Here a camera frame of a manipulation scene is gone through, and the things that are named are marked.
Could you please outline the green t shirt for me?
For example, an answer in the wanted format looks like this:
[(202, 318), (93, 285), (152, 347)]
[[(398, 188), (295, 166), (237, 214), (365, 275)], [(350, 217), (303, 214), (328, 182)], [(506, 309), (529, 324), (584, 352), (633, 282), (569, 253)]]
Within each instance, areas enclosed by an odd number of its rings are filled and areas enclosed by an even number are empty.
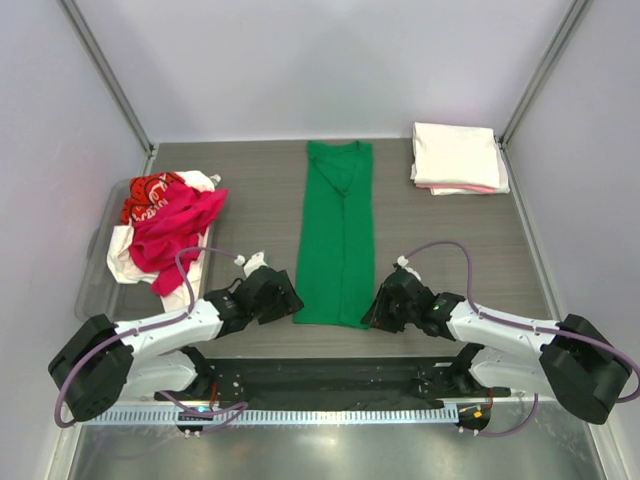
[(307, 143), (296, 324), (364, 329), (375, 287), (373, 146)]

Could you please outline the clear plastic bin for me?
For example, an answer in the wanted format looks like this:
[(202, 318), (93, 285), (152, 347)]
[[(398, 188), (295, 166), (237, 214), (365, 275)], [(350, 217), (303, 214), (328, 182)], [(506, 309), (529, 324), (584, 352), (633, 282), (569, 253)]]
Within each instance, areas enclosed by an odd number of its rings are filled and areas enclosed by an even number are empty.
[[(106, 254), (113, 227), (120, 220), (122, 203), (128, 194), (130, 180), (123, 180), (112, 189), (96, 232), (92, 252), (88, 256), (84, 278), (76, 301), (75, 313), (80, 320), (98, 314), (106, 314), (114, 321), (129, 320), (163, 313), (147, 307), (134, 312), (124, 312), (122, 307), (132, 306), (132, 301), (124, 300), (125, 290), (118, 285), (106, 266)], [(189, 288), (189, 300), (201, 291), (205, 277), (206, 254), (204, 257), (204, 275), (198, 290)]]

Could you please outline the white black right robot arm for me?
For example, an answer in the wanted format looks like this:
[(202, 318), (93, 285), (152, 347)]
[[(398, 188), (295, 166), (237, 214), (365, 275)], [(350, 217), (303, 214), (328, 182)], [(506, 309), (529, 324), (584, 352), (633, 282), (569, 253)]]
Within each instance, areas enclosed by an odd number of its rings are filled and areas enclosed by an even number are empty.
[(522, 391), (602, 425), (632, 372), (580, 316), (554, 322), (485, 309), (462, 295), (432, 292), (409, 267), (396, 267), (384, 280), (361, 322), (390, 333), (412, 324), (430, 337), (463, 343), (448, 367), (424, 375), (423, 391), (435, 399)]

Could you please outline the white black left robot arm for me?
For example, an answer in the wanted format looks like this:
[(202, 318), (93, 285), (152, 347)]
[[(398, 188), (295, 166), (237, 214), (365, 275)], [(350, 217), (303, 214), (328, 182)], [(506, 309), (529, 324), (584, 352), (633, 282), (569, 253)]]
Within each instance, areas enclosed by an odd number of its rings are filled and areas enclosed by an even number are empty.
[(204, 398), (216, 373), (197, 349), (238, 333), (251, 322), (271, 323), (304, 307), (286, 271), (262, 265), (193, 304), (144, 319), (88, 319), (49, 363), (59, 393), (61, 428), (93, 420), (123, 399)]

